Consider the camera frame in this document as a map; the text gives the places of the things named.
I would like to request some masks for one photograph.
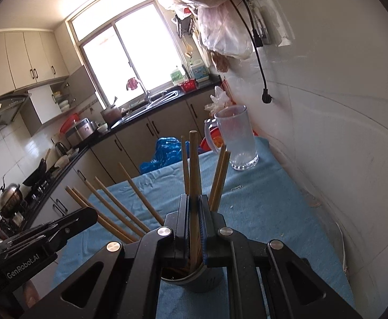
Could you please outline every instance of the screw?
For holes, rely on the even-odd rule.
[[[116,252],[120,249],[120,244],[118,242],[110,242],[107,245],[107,249],[109,252]]]
[[[157,234],[159,234],[160,236],[170,235],[171,232],[172,230],[168,227],[161,227],[157,230]]]
[[[280,240],[272,240],[269,242],[272,249],[279,250],[284,247],[284,244]]]
[[[234,231],[229,227],[223,227],[219,229],[219,233],[223,236],[230,236]]]

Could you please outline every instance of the countertop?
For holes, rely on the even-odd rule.
[[[44,204],[48,201],[48,199],[51,197],[51,194],[56,189],[56,187],[59,185],[61,180],[67,175],[67,173],[70,171],[70,169],[73,168],[73,166],[78,162],[78,160],[93,146],[97,143],[100,143],[101,141],[105,140],[106,138],[114,135],[115,133],[121,131],[126,126],[138,121],[139,119],[143,119],[152,113],[155,113],[157,111],[160,111],[164,109],[165,107],[168,107],[169,105],[175,104],[182,99],[186,99],[188,97],[192,97],[195,95],[198,95],[201,92],[210,90],[211,88],[215,87],[216,85],[220,85],[222,83],[220,76],[210,74],[209,80],[206,80],[204,82],[201,82],[198,84],[198,88],[194,91],[190,91],[188,93],[183,92],[180,90],[179,95],[174,97],[173,99],[160,103],[156,105],[155,107],[148,109],[144,111],[143,113],[133,117],[129,118],[127,120],[120,120],[114,126],[109,128],[104,134],[97,136],[96,138],[93,138],[89,141],[87,146],[83,147],[79,150],[77,156],[69,163],[67,166],[55,177],[54,181],[50,184],[48,189],[45,191],[43,199],[40,200],[40,202],[33,207],[29,214],[25,217],[21,231],[27,230],[31,227],[34,220],[36,219],[37,215],[39,214],[40,210],[43,208]]]

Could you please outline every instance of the cabinet handle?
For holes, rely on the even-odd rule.
[[[55,203],[58,205],[58,204],[60,204],[62,207],[63,207],[63,209],[64,209],[64,211],[65,212],[68,212],[68,209],[64,206],[64,204],[61,202],[61,200],[59,200],[58,198],[55,200]]]
[[[148,130],[150,131],[151,135],[154,136],[154,133],[153,133],[153,131],[150,129],[149,124],[147,124],[147,128],[148,128]]]
[[[78,176],[82,178],[83,181],[86,181],[86,177],[83,175],[83,173],[80,170],[77,170]]]
[[[157,129],[157,127],[156,127],[154,121],[152,122],[152,124],[153,124],[154,128],[156,129],[157,134],[160,134],[160,132],[158,131],[158,129]]]
[[[63,210],[61,210],[57,204],[53,204],[52,205],[53,208],[57,209],[59,211],[59,213],[64,217],[65,216],[65,213],[63,212]]]
[[[194,110],[194,107],[193,107],[193,105],[192,105],[192,104],[190,104],[190,106],[191,106],[191,109],[193,110],[193,113],[194,113],[194,116],[195,116],[195,118],[196,118],[196,119],[198,119],[198,116],[197,116],[197,114],[195,113],[195,110]]]
[[[117,139],[114,139],[114,142],[116,143],[117,147],[119,148],[120,151],[123,151],[120,145],[117,143]]]

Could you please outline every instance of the glass mug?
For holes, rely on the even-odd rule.
[[[231,152],[232,168],[246,170],[257,164],[259,156],[245,105],[231,105],[205,121],[206,141],[212,151],[219,153],[210,135],[211,127],[219,127],[226,149]]]

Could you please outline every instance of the faucet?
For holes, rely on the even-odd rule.
[[[133,81],[136,82],[136,86],[135,87],[138,87],[138,84],[141,84],[141,88],[142,88],[142,91],[144,91],[144,102],[145,103],[148,103],[148,104],[151,104],[153,101],[151,100],[151,96],[150,96],[150,91],[148,91],[144,84],[142,84],[142,81],[140,81],[138,78],[130,78],[128,81],[127,81],[127,84],[126,84],[126,90],[129,91],[129,84],[133,84]]]

